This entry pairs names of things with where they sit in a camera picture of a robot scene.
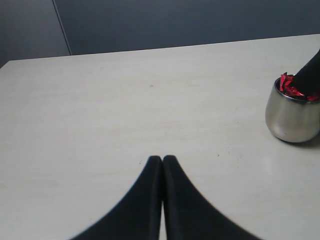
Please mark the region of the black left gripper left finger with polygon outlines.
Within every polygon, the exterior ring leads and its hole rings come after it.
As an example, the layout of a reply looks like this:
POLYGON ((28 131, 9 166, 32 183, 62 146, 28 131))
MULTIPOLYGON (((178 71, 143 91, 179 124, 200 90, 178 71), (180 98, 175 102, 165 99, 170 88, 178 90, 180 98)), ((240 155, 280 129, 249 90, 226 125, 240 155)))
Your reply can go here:
POLYGON ((117 205, 73 239, 158 240, 161 215, 162 159, 154 155, 117 205))

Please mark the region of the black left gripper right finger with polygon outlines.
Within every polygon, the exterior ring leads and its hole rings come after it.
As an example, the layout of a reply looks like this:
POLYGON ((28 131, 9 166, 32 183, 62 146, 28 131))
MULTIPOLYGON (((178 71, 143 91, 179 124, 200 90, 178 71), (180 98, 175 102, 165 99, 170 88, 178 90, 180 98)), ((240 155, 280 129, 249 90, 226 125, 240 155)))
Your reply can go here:
POLYGON ((220 213, 196 189, 174 155, 163 158, 164 217, 168 240, 257 240, 220 213))

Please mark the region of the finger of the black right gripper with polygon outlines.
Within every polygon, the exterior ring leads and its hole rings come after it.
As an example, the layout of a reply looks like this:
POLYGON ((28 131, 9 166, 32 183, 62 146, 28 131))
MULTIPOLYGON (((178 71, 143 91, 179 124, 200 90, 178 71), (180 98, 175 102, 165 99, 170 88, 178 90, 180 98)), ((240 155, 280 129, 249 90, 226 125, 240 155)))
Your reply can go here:
POLYGON ((320 92, 320 51, 298 71, 292 85, 305 96, 320 92))

